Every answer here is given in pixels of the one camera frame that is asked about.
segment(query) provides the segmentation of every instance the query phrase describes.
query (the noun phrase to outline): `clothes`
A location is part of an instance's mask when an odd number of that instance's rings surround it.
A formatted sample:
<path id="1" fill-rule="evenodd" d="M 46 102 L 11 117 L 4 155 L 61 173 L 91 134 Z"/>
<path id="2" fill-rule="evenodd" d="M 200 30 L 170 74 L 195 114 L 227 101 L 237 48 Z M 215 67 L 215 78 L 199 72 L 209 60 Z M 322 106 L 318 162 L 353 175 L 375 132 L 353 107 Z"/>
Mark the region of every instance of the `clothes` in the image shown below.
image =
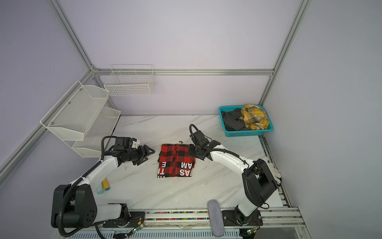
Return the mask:
<path id="1" fill-rule="evenodd" d="M 188 156 L 188 150 L 189 145 L 162 145 L 158 159 L 158 178 L 191 177 L 196 159 Z"/>
<path id="2" fill-rule="evenodd" d="M 251 130 L 251 128 L 245 126 L 244 120 L 240 119 L 242 116 L 240 108 L 230 112 L 222 111 L 225 129 L 227 131 Z"/>
<path id="3" fill-rule="evenodd" d="M 252 130 L 266 130 L 269 126 L 267 113 L 254 104 L 246 104 L 241 109 L 245 126 Z"/>

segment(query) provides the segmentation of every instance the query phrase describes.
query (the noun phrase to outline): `white marble tabletop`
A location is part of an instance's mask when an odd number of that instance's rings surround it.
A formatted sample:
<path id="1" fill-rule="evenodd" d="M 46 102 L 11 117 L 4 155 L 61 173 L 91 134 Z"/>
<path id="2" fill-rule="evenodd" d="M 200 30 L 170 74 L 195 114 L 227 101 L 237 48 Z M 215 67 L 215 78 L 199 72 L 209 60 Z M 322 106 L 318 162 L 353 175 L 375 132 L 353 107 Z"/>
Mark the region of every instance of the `white marble tabletop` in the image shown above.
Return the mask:
<path id="1" fill-rule="evenodd" d="M 265 156 L 257 136 L 226 137 L 217 115 L 122 116 L 113 135 L 139 139 L 141 145 L 147 144 L 155 153 L 139 166 L 126 162 L 110 173 L 110 190 L 95 194 L 96 202 L 126 203 L 133 210 L 207 208 L 211 199 L 216 199 L 221 208 L 238 205 L 245 197 L 241 176 L 207 158 L 196 159 L 192 177 L 157 178 L 161 145 L 192 143 L 190 124 L 240 156 Z M 283 206 L 277 191 L 267 203 L 270 207 Z"/>

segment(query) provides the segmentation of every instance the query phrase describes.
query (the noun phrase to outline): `mesh shelf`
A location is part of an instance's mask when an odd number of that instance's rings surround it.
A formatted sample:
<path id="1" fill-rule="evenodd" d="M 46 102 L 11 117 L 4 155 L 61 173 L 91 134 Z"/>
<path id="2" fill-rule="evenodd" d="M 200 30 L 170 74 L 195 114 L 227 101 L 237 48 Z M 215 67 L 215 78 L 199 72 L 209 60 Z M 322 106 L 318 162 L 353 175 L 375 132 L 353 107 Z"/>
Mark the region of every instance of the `mesh shelf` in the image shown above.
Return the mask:
<path id="1" fill-rule="evenodd" d="M 105 105 L 109 91 L 81 85 L 51 121 L 41 124 L 61 140 L 84 140 Z"/>
<path id="2" fill-rule="evenodd" d="M 156 83 L 152 65 L 111 65 L 111 67 L 112 73 L 104 85 L 105 89 L 110 91 L 110 96 L 152 94 Z"/>
<path id="3" fill-rule="evenodd" d="M 121 111 L 114 110 L 109 107 L 103 107 L 85 139 L 82 141 L 76 141 L 73 144 L 72 149 L 83 158 L 100 157 L 101 140 L 104 136 L 112 134 L 120 114 Z"/>

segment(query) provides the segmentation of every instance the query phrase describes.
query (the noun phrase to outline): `red and black checkered fabric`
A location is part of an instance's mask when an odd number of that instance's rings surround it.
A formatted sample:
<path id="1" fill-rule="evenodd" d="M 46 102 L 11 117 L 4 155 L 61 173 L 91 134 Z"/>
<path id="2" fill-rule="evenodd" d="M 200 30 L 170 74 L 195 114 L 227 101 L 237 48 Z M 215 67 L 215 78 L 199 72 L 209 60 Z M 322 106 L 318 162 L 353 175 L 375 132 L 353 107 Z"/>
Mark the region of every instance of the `red and black checkered fabric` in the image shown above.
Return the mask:
<path id="1" fill-rule="evenodd" d="M 188 156 L 189 145 L 162 145 L 158 177 L 191 177 L 195 158 Z"/>

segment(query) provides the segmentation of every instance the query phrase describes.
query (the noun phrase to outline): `laundry basket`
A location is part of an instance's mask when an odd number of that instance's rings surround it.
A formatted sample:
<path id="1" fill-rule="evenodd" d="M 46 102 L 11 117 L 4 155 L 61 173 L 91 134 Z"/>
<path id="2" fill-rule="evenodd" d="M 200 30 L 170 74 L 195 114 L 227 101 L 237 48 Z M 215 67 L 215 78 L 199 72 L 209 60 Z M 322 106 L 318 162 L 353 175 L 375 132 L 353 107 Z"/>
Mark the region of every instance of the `laundry basket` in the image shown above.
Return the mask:
<path id="1" fill-rule="evenodd" d="M 110 96 L 148 96 L 155 86 L 153 65 L 111 65 L 104 87 Z"/>
<path id="2" fill-rule="evenodd" d="M 235 137 L 235 136 L 253 136 L 253 135 L 257 135 L 257 136 L 260 136 L 260 135 L 263 135 L 265 133 L 267 133 L 268 131 L 272 131 L 273 130 L 273 126 L 272 126 L 272 122 L 270 121 L 270 118 L 267 114 L 267 117 L 268 117 L 268 121 L 269 121 L 269 126 L 268 126 L 268 129 L 266 130 L 241 130 L 241 131 L 227 131 L 225 129 L 225 125 L 224 125 L 224 122 L 223 122 L 223 116 L 222 116 L 222 111 L 223 112 L 231 112 L 231 111 L 234 111 L 235 109 L 237 108 L 243 108 L 244 106 L 222 106 L 219 108 L 219 117 L 220 117 L 220 121 L 222 123 L 222 126 L 223 126 L 223 130 L 225 132 L 225 136 L 227 137 Z"/>

